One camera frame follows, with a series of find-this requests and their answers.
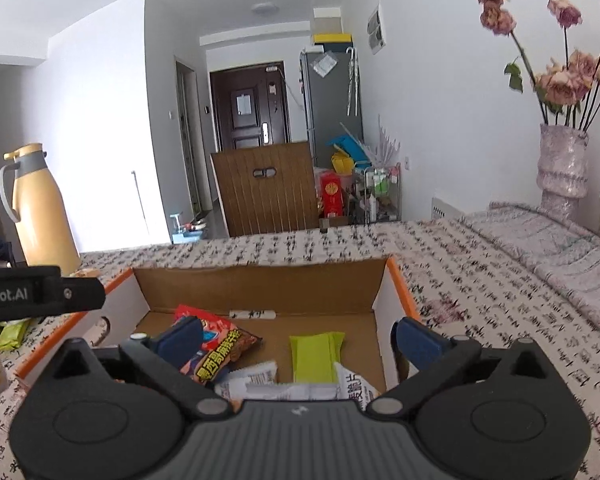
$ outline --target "thermos lid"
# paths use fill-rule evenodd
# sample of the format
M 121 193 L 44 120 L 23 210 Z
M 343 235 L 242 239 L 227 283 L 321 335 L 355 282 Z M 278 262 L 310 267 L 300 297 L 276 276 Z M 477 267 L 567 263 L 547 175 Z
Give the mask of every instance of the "thermos lid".
M 14 152 L 5 153 L 4 160 L 9 160 L 10 158 L 17 158 L 19 156 L 29 155 L 29 153 L 41 152 L 42 151 L 42 143 L 41 142 L 32 142 L 31 144 L 26 144 L 21 148 L 18 148 Z

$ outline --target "blue gripper pad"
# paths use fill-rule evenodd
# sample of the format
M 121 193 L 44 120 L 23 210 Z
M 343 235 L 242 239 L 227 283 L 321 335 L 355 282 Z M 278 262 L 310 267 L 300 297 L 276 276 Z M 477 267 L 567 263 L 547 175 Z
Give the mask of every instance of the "blue gripper pad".
M 202 322 L 197 317 L 184 316 L 152 338 L 149 349 L 180 370 L 200 350 L 202 341 Z
M 446 337 L 411 317 L 401 319 L 395 328 L 395 342 L 400 353 L 418 370 L 425 370 L 451 348 Z

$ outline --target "red snack bag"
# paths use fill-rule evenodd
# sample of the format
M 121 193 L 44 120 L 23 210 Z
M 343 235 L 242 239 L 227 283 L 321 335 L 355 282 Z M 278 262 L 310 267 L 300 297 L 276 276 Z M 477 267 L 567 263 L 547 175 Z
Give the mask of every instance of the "red snack bag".
M 322 202 L 324 203 L 324 217 L 333 218 L 342 216 L 342 186 L 340 177 L 333 171 L 327 171 L 320 176 L 320 189 L 322 190 Z
M 195 316 L 202 322 L 203 343 L 180 371 L 201 384 L 213 381 L 224 366 L 237 361 L 242 352 L 261 341 L 231 321 L 200 308 L 179 305 L 175 320 L 183 316 Z

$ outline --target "ceiling light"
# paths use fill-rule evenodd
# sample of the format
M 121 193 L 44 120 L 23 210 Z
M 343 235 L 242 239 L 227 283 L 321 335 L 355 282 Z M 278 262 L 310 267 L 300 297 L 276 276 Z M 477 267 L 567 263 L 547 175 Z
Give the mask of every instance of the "ceiling light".
M 280 8 L 271 2 L 255 4 L 253 7 L 251 7 L 251 12 L 257 14 L 258 16 L 273 16 L 279 10 Z

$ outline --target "wooden chair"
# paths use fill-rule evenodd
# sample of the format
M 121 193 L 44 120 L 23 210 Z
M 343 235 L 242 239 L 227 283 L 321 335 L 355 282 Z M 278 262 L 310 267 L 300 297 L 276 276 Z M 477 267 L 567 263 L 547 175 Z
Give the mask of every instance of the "wooden chair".
M 227 150 L 211 160 L 229 236 L 318 227 L 308 142 Z

